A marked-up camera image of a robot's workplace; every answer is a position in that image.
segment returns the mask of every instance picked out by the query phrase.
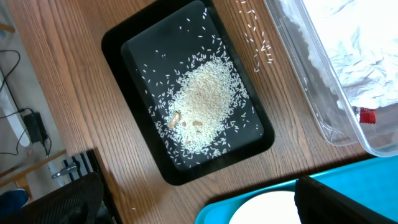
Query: black plastic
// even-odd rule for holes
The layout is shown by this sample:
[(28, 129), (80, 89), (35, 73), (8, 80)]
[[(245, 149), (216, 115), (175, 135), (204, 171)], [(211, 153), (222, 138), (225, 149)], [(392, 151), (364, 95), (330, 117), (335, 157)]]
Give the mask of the black plastic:
[(23, 119), (32, 143), (44, 142), (48, 138), (40, 113), (35, 112), (25, 115)]
[[(144, 103), (145, 96), (142, 93), (144, 83), (142, 83), (142, 80), (134, 78), (134, 76), (140, 77), (139, 74), (132, 74), (132, 72), (135, 72), (135, 69), (133, 68), (139, 68), (134, 63), (137, 59), (132, 58), (131, 56), (132, 64), (129, 65), (128, 68), (123, 60), (126, 59), (126, 55), (124, 55), (125, 57), (123, 58), (121, 49), (127, 41), (141, 34), (146, 29), (152, 27), (191, 2), (196, 2), (194, 4), (204, 4), (206, 6), (207, 14), (211, 17), (211, 21), (225, 44), (226, 51), (234, 62), (234, 66), (249, 93), (250, 101), (254, 106), (258, 119), (261, 122), (264, 134), (259, 138), (256, 138), (254, 142), (250, 142), (233, 151), (231, 150), (222, 156), (201, 163), (200, 165), (190, 169), (179, 169), (175, 166), (173, 161), (170, 160), (169, 155), (167, 154), (167, 149), (155, 128), (151, 115), (147, 112), (147, 106)], [(247, 159), (248, 157), (264, 152), (272, 146), (272, 143), (274, 142), (274, 130), (211, 1), (173, 1), (173, 3), (167, 0), (156, 1), (108, 31), (103, 37), (102, 50), (127, 104), (130, 107), (137, 125), (141, 130), (148, 148), (154, 157), (160, 173), (168, 183), (173, 185), (184, 184), (203, 175), (207, 175), (211, 172), (234, 164), (235, 162), (239, 162), (243, 159)]]
[[(224, 55), (223, 60), (231, 58), (224, 50), (226, 46), (205, 9), (201, 1), (191, 2), (122, 45), (124, 63), (140, 98), (146, 108), (151, 108), (149, 113), (154, 123), (169, 122), (167, 106), (160, 108), (159, 105), (161, 101), (166, 103), (172, 100), (170, 89), (173, 88), (175, 93), (181, 88), (177, 80), (182, 74), (191, 72), (209, 61), (213, 54), (217, 57)], [(206, 55), (206, 60), (199, 62), (195, 58), (198, 54)], [(241, 98), (237, 103), (234, 113), (225, 120), (230, 126), (234, 122), (233, 128), (220, 132), (213, 141), (217, 142), (217, 145), (207, 147), (205, 153), (192, 155), (179, 142), (168, 136), (162, 138), (163, 144), (168, 146), (167, 152), (176, 168), (190, 169), (262, 137), (264, 129), (257, 113), (252, 109), (251, 100)], [(164, 125), (161, 130), (164, 133), (169, 128)], [(218, 144), (223, 142), (223, 139), (226, 139), (227, 143)]]
[(398, 224), (311, 177), (296, 181), (294, 201), (303, 224)]

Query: wood grain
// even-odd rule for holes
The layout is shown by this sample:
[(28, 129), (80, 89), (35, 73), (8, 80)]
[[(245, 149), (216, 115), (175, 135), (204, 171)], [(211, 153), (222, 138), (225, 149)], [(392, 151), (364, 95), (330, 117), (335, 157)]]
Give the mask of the wood grain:
[[(322, 139), (263, 1), (215, 0), (274, 125), (275, 143), (183, 186), (167, 184), (100, 47), (107, 30), (151, 2), (8, 0), (68, 153), (98, 149), (124, 223), (193, 223), (208, 202), (369, 158), (359, 144), (333, 147)], [(246, 13), (251, 9), (255, 15)], [(264, 54), (253, 57), (262, 31), (272, 46), (272, 64)], [(244, 33), (254, 42), (247, 43)], [(258, 60), (260, 71), (254, 73)]]

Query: tray rim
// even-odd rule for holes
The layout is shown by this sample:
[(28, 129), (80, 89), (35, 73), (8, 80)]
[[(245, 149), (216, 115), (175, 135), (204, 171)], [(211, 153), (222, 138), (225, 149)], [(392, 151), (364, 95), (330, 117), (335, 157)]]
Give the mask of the tray rim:
[[(256, 113), (264, 128), (264, 133), (267, 134), (264, 134), (256, 142), (253, 142), (245, 147), (235, 149), (234, 151), (223, 154), (218, 158), (209, 160), (205, 163), (192, 167), (191, 169), (178, 170), (172, 164), (172, 161), (168, 156), (166, 157), (167, 159), (164, 159), (165, 154), (167, 154), (167, 150), (156, 131), (155, 125), (152, 122), (152, 118), (147, 113), (147, 108), (142, 102), (142, 99), (132, 98), (133, 95), (139, 96), (139, 93), (134, 86), (135, 84), (128, 85), (128, 83), (132, 83), (132, 79), (130, 78), (130, 74), (123, 62), (123, 59), (121, 58), (121, 46), (135, 35), (140, 34), (150, 26), (153, 26), (157, 22), (169, 16), (171, 13), (181, 9), (193, 1), (201, 1), (205, 7), (208, 8), (208, 15), (211, 17), (212, 22), (216, 26), (216, 29), (219, 32), (225, 46), (227, 46), (226, 50), (231, 56), (234, 66), (236, 67), (239, 76), (241, 77), (242, 82), (248, 91), (249, 98), (252, 101), (254, 109), (256, 110)], [(156, 14), (157, 17), (147, 17), (146, 15), (149, 13), (152, 15)], [(174, 1), (173, 4), (170, 4), (168, 0), (155, 1), (145, 7), (143, 10), (127, 18), (125, 21), (122, 21), (111, 30), (107, 31), (101, 41), (101, 49), (116, 79), (116, 82), (121, 89), (123, 97), (126, 100), (134, 119), (136, 120), (142, 137), (144, 138), (152, 157), (154, 158), (155, 163), (166, 182), (172, 185), (185, 184), (189, 181), (195, 180), (204, 175), (245, 160), (251, 156), (262, 153), (271, 148), (273, 145), (275, 140), (274, 129), (211, 0), (180, 0)]]
[[(373, 174), (375, 175), (375, 173), (377, 173), (379, 170), (390, 169), (391, 164), (395, 164), (396, 166), (398, 166), (398, 157), (396, 157), (396, 156), (395, 157), (374, 157), (371, 159), (366, 159), (364, 161), (359, 161), (359, 162), (355, 162), (352, 164), (347, 164), (345, 166), (336, 167), (336, 168), (332, 168), (332, 169), (318, 172), (315, 174), (311, 174), (308, 176), (329, 186), (333, 190), (338, 191), (339, 193), (341, 193), (353, 200), (356, 200), (357, 198), (352, 198), (350, 196), (352, 196), (352, 192), (357, 192), (358, 190), (356, 188), (347, 189), (347, 188), (345, 188), (345, 185), (341, 185), (341, 187), (340, 187), (339, 183), (341, 182), (341, 178), (350, 172), (361, 171), (361, 173), (366, 173), (363, 170), (366, 170), (366, 171), (373, 170)], [(235, 209), (232, 209), (232, 210), (230, 209), (232, 205), (239, 208), (242, 204), (244, 204), (251, 198), (253, 198), (257, 195), (266, 194), (266, 193), (272, 192), (272, 191), (279, 191), (279, 190), (294, 191), (296, 180), (297, 179), (288, 180), (286, 182), (271, 185), (268, 187), (263, 187), (263, 188), (260, 188), (257, 190), (246, 192), (246, 193), (243, 193), (243, 194), (231, 197), (231, 198), (227, 198), (224, 200), (220, 200), (218, 202), (213, 202), (208, 205), (205, 205), (198, 212), (198, 215), (195, 219), (195, 224), (206, 224), (206, 223), (223, 224), (223, 222), (221, 222), (221, 223), (219, 222), (220, 220), (216, 220), (217, 222), (214, 222), (214, 220), (207, 219), (206, 217), (209, 214), (209, 212), (211, 212), (213, 210), (222, 209), (222, 206), (227, 206), (229, 208), (225, 208), (225, 210), (226, 210), (226, 212), (228, 212), (228, 217), (225, 215), (225, 213), (220, 215), (220, 217), (223, 220), (225, 220), (226, 218), (230, 218), (229, 217), (230, 215), (232, 217), (232, 215), (236, 211)], [(367, 203), (361, 203), (361, 204), (368, 207), (369, 201), (367, 201)]]

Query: teal tray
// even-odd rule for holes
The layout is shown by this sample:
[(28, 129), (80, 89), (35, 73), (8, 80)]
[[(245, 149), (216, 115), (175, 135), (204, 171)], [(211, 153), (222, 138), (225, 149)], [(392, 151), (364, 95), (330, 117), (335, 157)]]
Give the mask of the teal tray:
[[(311, 175), (362, 205), (398, 222), (398, 156), (375, 158)], [(255, 190), (203, 208), (196, 224), (228, 224), (249, 199), (275, 190), (294, 191), (296, 180)]]

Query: plastic container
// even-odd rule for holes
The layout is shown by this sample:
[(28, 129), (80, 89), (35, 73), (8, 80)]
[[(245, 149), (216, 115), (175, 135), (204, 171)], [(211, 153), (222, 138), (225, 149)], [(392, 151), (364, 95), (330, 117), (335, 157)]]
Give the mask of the plastic container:
[[(347, 100), (331, 62), (322, 46), (310, 16), (301, 0), (293, 2), (305, 24), (299, 27), (284, 14), (279, 0), (264, 0), (279, 37), (289, 56), (295, 74), (301, 84), (311, 111), (323, 137), (335, 146), (346, 146), (360, 142), (364, 149), (375, 156), (389, 157), (398, 154), (398, 103), (376, 110), (376, 124), (360, 124)], [(302, 32), (310, 36), (309, 44), (316, 49), (314, 57), (319, 57), (330, 83), (336, 93), (324, 84), (320, 74), (308, 59), (308, 44)], [(339, 109), (337, 100), (343, 110)]]

